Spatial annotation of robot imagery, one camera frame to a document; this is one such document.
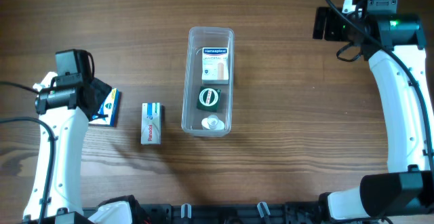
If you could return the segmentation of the white Panadol tablet box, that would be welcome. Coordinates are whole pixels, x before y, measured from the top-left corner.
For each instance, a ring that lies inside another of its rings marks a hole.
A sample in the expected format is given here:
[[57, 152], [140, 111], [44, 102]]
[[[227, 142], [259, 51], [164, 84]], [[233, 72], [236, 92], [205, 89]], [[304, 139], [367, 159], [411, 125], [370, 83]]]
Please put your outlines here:
[[161, 144], [161, 103], [142, 104], [141, 138], [142, 145]]

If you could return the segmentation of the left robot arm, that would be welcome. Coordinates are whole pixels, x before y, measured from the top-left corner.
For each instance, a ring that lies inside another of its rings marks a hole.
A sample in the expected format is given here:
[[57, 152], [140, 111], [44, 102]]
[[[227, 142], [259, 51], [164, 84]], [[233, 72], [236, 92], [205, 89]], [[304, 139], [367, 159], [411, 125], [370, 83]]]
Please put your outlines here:
[[81, 158], [89, 122], [112, 87], [94, 75], [94, 59], [86, 50], [56, 52], [56, 72], [40, 83], [35, 110], [40, 123], [40, 146], [33, 190], [23, 223], [42, 221], [61, 212], [83, 213]]

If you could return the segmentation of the white Hansaplast plaster box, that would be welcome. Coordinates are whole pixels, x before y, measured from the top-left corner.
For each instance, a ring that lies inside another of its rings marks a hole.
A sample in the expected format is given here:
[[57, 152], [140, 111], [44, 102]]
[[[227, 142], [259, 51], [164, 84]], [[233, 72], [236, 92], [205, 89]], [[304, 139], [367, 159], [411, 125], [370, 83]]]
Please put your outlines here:
[[229, 49], [202, 49], [202, 82], [204, 84], [229, 84]]

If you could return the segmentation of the blue Vicks VapoDrops box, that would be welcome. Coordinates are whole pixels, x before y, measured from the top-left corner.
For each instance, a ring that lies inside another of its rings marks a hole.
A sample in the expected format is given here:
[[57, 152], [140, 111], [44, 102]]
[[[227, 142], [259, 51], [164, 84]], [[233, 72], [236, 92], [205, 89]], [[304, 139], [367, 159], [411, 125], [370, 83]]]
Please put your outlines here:
[[120, 91], [117, 88], [113, 88], [101, 104], [97, 115], [94, 115], [92, 121], [89, 122], [89, 125], [114, 127], [117, 120], [119, 98]]

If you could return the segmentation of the small white bottle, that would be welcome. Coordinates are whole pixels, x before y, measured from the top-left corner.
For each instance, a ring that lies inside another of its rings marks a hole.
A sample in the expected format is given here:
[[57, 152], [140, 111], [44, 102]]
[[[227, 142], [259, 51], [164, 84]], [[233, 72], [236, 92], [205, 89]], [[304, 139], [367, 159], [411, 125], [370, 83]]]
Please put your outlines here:
[[210, 115], [201, 121], [204, 130], [221, 131], [225, 129], [223, 121], [219, 120], [217, 115]]

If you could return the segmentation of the small green square box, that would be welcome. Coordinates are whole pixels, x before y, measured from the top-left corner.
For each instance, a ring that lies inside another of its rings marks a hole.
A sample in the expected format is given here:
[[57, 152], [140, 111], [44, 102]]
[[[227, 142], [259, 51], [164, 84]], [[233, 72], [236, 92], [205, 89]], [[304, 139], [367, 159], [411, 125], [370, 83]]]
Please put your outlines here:
[[197, 99], [197, 108], [202, 111], [217, 112], [221, 90], [201, 86]]

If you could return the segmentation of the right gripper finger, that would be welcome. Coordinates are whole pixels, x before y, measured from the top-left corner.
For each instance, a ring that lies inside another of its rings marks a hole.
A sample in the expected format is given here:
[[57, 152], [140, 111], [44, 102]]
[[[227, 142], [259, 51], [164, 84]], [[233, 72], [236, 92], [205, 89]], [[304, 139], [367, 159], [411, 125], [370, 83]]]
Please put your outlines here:
[[342, 20], [333, 10], [329, 10], [324, 29], [326, 41], [342, 41]]
[[313, 39], [323, 39], [326, 24], [326, 7], [318, 7], [313, 27]]

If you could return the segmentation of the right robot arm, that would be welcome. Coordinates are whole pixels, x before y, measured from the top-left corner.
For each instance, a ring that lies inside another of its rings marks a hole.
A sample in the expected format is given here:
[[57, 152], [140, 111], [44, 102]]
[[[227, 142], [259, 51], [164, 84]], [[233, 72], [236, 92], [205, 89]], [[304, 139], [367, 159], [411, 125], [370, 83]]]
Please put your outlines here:
[[397, 12], [397, 0], [328, 1], [317, 9], [314, 39], [359, 48], [375, 78], [387, 130], [387, 172], [357, 187], [323, 193], [315, 220], [388, 221], [433, 213], [433, 108], [426, 78], [426, 39], [416, 14]]

